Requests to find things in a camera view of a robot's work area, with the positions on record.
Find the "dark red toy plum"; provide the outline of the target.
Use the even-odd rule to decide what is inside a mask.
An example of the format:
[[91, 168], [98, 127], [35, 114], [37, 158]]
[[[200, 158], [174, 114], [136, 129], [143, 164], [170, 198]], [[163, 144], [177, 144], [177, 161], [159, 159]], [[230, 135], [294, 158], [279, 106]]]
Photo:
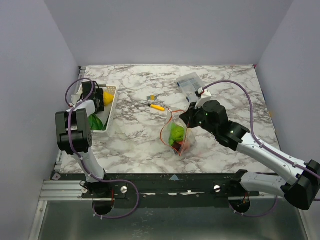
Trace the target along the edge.
[[184, 149], [184, 142], [180, 141], [180, 142], [174, 142], [172, 147], [177, 151], [177, 152], [181, 152]]

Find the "small striped connector block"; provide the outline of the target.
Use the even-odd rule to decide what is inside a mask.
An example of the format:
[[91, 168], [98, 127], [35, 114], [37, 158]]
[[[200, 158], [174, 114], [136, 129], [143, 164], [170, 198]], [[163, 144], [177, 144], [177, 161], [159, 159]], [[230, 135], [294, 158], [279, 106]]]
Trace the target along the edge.
[[148, 95], [147, 97], [146, 97], [146, 99], [148, 100], [148, 101], [155, 101], [155, 100], [157, 100], [157, 96], [156, 95]]

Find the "yellow toy pear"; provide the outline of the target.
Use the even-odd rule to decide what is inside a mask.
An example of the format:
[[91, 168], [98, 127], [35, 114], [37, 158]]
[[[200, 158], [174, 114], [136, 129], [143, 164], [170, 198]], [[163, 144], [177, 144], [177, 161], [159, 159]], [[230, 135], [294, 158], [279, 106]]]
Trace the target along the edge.
[[103, 92], [103, 105], [106, 107], [109, 104], [112, 104], [114, 101], [114, 97], [115, 96], [112, 95], [111, 93], [104, 91]]

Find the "green toy lime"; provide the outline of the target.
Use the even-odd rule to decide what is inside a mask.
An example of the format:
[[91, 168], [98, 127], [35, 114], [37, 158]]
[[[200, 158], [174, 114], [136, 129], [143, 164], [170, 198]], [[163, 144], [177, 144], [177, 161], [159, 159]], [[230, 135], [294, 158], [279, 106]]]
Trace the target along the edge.
[[174, 142], [181, 142], [184, 140], [185, 129], [180, 125], [174, 126], [171, 129], [170, 136]]

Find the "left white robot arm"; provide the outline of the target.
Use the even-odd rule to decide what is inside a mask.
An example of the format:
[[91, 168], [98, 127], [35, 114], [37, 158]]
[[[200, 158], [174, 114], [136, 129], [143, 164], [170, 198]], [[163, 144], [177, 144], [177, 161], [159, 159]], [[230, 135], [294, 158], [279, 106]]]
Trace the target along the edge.
[[79, 79], [82, 95], [70, 109], [55, 114], [58, 148], [73, 157], [85, 174], [85, 181], [94, 184], [93, 191], [101, 198], [107, 197], [111, 185], [104, 181], [105, 170], [99, 165], [92, 151], [93, 136], [89, 122], [91, 115], [104, 112], [103, 90], [89, 79]]

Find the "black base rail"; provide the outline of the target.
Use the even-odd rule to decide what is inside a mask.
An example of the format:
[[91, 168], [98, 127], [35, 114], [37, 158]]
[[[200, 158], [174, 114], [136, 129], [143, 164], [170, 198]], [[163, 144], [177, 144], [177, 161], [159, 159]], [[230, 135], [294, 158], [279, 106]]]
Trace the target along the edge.
[[231, 199], [256, 197], [240, 184], [237, 173], [109, 173], [108, 183], [85, 183], [84, 200], [117, 209], [226, 208]]

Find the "toy bok choy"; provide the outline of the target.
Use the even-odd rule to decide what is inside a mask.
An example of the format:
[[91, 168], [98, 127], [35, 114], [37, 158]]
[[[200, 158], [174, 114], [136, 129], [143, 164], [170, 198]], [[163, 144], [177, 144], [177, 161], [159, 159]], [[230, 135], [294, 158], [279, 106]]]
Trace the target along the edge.
[[88, 117], [90, 129], [92, 131], [102, 131], [104, 128], [104, 124], [102, 121], [95, 115], [92, 114]]

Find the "white plastic basket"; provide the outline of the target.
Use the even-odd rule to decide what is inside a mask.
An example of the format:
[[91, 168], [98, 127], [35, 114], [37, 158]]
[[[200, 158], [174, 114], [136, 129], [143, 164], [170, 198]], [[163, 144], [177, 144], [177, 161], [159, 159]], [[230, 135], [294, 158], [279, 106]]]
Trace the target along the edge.
[[80, 99], [80, 95], [82, 93], [82, 86], [80, 87], [80, 90], [71, 96], [70, 100], [70, 107], [71, 109], [68, 110], [69, 114], [67, 116], [67, 124], [66, 127], [68, 127], [71, 131], [71, 135], [74, 136], [75, 131], [78, 131], [80, 133], [83, 133], [83, 136], [85, 138], [88, 138], [91, 133], [108, 133], [110, 131], [110, 125], [113, 120], [113, 116], [115, 113], [115, 107], [116, 107], [116, 100], [117, 100], [117, 87], [112, 85], [105, 85], [102, 86], [98, 84], [100, 88], [102, 88], [103, 92], [109, 92], [110, 94], [114, 95], [114, 100], [111, 104], [108, 106], [104, 106], [104, 111], [94, 113], [103, 123], [103, 130], [91, 130], [88, 117], [92, 114], [87, 114], [86, 111], [78, 111], [75, 112], [75, 105], [77, 101]]

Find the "clear bag with orange zipper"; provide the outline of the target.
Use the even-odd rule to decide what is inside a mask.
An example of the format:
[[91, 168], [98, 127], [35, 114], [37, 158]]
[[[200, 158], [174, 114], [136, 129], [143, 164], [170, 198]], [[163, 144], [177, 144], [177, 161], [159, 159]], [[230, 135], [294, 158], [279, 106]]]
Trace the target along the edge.
[[184, 112], [175, 107], [168, 108], [165, 124], [159, 134], [161, 142], [179, 157], [188, 153], [196, 144], [192, 130], [180, 118]]

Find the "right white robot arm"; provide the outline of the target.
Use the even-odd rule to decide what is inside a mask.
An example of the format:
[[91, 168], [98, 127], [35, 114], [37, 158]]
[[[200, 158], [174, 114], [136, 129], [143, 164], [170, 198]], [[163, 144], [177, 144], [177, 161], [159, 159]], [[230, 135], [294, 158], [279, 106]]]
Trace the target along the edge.
[[275, 176], [245, 172], [230, 183], [234, 195], [263, 192], [285, 198], [292, 206], [305, 211], [315, 202], [320, 190], [318, 162], [291, 157], [253, 137], [248, 128], [229, 120], [225, 107], [216, 100], [209, 100], [200, 108], [192, 102], [180, 119], [188, 128], [202, 128], [220, 145], [249, 156], [275, 172]]

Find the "clear plastic parts box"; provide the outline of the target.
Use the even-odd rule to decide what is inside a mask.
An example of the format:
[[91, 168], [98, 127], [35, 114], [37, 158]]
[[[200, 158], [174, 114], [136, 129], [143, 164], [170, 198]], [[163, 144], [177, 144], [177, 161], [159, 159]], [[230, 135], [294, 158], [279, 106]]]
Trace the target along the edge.
[[205, 84], [195, 72], [178, 77], [176, 80], [176, 84], [182, 91], [188, 103], [197, 102], [198, 97], [196, 95], [196, 92], [200, 88], [205, 87]]

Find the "green toy leaf vegetable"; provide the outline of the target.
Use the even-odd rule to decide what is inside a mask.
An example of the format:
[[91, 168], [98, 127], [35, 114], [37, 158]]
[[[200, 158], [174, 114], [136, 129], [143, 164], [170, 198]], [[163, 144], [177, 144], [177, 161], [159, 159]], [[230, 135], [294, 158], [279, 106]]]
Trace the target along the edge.
[[170, 134], [169, 134], [169, 140], [168, 140], [170, 146], [174, 144], [178, 136], [179, 136], [179, 126], [173, 122], [170, 127]]

